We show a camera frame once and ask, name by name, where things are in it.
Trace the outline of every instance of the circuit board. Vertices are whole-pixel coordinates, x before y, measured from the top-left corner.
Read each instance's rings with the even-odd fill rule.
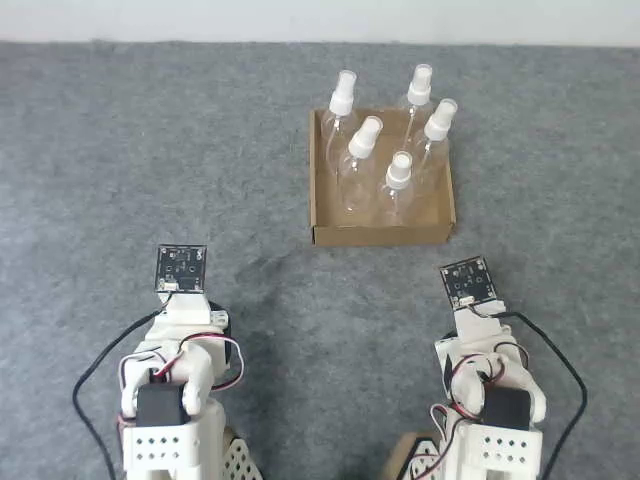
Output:
[[[483,257],[473,257],[440,267],[440,275],[454,310],[496,298],[496,290]]]
[[[206,245],[160,245],[156,292],[202,293],[206,261]]]

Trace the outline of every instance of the cardboard box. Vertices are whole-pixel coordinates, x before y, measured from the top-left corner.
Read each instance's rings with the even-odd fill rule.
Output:
[[[340,204],[335,180],[324,168],[324,148],[320,122],[324,110],[310,114],[309,125],[309,216],[311,241],[318,246],[355,245],[418,245],[445,243],[456,223],[453,186],[448,151],[444,154],[444,174],[435,193],[421,202],[406,226],[377,226],[347,215]],[[383,178],[397,139],[404,132],[401,111],[357,110],[360,118],[368,115],[380,117],[384,123],[376,149],[376,176]]]

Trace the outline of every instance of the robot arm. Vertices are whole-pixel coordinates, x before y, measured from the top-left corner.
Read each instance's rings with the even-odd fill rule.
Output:
[[[222,405],[211,391],[235,385],[244,360],[226,335],[229,317],[209,302],[204,283],[204,246],[163,245],[158,252],[156,289],[166,308],[135,352],[120,362],[121,439],[128,480],[222,480],[238,462],[251,476],[260,473],[246,445],[226,439]],[[240,373],[220,382],[234,346]],[[246,453],[241,457],[233,450]]]
[[[540,470],[546,397],[523,363],[484,259],[441,269],[455,332],[435,343],[447,406],[438,455],[408,463],[407,480],[534,480]]]

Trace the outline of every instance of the clear plastic bottle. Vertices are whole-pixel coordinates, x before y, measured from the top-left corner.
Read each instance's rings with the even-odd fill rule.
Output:
[[[375,159],[372,158],[382,120],[367,117],[353,135],[338,166],[338,192],[347,213],[372,211],[375,193]]]
[[[325,164],[333,176],[338,172],[340,154],[359,125],[353,112],[353,88],[356,78],[356,74],[350,70],[342,70],[338,74],[338,83],[331,95],[329,109],[322,116],[320,124]]]
[[[411,155],[396,152],[378,188],[377,224],[405,225],[414,199]]]
[[[433,113],[433,103],[430,99],[432,73],[431,66],[426,63],[416,66],[407,94],[398,101],[398,107],[406,112],[404,120],[406,126],[399,142],[400,150],[408,150],[411,147],[413,135],[422,128],[427,118]]]
[[[418,197],[429,195],[438,184],[449,151],[447,134],[457,111],[458,104],[455,101],[443,99],[424,129],[417,132],[413,139],[413,176]]]

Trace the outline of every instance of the white pump cap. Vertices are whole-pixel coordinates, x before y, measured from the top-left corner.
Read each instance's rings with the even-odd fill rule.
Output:
[[[331,102],[329,102],[329,110],[336,115],[345,116],[351,113],[356,78],[356,74],[351,70],[342,70],[338,74],[338,84],[331,95]]]
[[[450,98],[443,99],[424,126],[424,134],[429,140],[439,142],[447,138],[458,104]]]
[[[387,168],[387,185],[396,190],[407,188],[411,181],[411,163],[411,155],[407,152],[394,153]]]
[[[431,95],[431,65],[422,63],[413,71],[413,80],[409,84],[407,100],[411,105],[422,106],[429,101]]]
[[[380,130],[382,120],[378,117],[365,118],[360,130],[353,134],[349,142],[349,153],[356,158],[367,158],[376,145]]]

